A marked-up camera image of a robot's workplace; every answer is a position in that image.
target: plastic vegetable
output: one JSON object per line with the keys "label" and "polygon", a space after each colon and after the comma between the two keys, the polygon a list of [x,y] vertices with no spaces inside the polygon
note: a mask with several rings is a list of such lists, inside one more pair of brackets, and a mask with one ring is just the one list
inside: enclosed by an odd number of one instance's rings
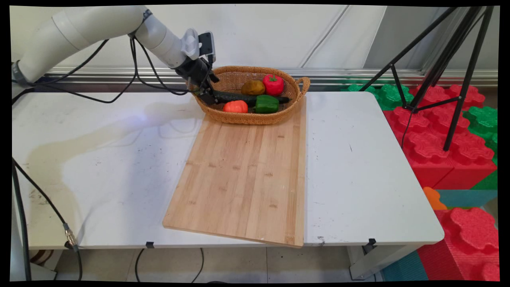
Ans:
{"label": "plastic vegetable", "polygon": [[241,94],[249,94],[249,95],[260,95],[266,91],[266,87],[264,83],[261,81],[250,80],[244,83],[241,88]]}
{"label": "plastic vegetable", "polygon": [[277,75],[267,75],[262,80],[266,87],[266,94],[280,95],[284,91],[284,80]]}
{"label": "plastic vegetable", "polygon": [[[214,90],[213,93],[216,99],[218,100],[218,103],[228,103],[232,101],[242,100],[248,104],[248,107],[254,107],[255,103],[257,102],[257,97],[254,97],[252,95],[217,90]],[[277,99],[280,102],[280,104],[288,103],[290,101],[288,97],[274,97],[274,98]]]}
{"label": "plastic vegetable", "polygon": [[276,113],[278,112],[279,102],[275,97],[262,94],[257,96],[255,103],[255,113]]}
{"label": "plastic vegetable", "polygon": [[245,101],[232,101],[225,104],[223,107],[224,112],[231,113],[247,113],[248,112],[248,104]]}

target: red bell pepper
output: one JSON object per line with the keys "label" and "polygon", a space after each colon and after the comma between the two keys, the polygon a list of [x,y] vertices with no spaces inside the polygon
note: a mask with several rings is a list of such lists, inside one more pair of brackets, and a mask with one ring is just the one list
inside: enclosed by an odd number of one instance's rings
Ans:
{"label": "red bell pepper", "polygon": [[266,86],[266,94],[277,96],[284,91],[284,80],[277,75],[267,75],[262,80]]}

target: potato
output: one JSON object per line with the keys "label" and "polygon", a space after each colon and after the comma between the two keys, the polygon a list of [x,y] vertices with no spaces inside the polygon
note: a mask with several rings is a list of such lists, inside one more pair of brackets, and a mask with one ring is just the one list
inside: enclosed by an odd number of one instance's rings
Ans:
{"label": "potato", "polygon": [[266,91],[266,87],[262,83],[262,81],[250,80],[241,88],[241,94],[248,95],[260,95]]}

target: orange foam block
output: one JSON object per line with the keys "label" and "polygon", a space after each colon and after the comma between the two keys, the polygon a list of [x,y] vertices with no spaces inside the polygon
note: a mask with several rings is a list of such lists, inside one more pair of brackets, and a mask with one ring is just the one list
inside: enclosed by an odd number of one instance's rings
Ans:
{"label": "orange foam block", "polygon": [[433,210],[447,210],[446,205],[444,205],[439,198],[441,195],[435,189],[432,189],[428,186],[423,188],[423,192],[425,196],[427,196],[428,202],[432,206]]}

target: basket handle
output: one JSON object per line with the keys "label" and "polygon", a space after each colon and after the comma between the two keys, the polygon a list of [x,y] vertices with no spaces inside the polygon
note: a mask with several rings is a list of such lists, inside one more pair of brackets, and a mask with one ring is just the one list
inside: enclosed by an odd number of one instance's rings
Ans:
{"label": "basket handle", "polygon": [[308,77],[299,78],[296,81],[296,84],[299,86],[299,83],[301,83],[301,82],[303,82],[303,89],[301,90],[299,97],[296,99],[297,101],[301,100],[301,98],[303,98],[304,94],[307,93],[308,88],[310,88],[310,78],[308,78]]}

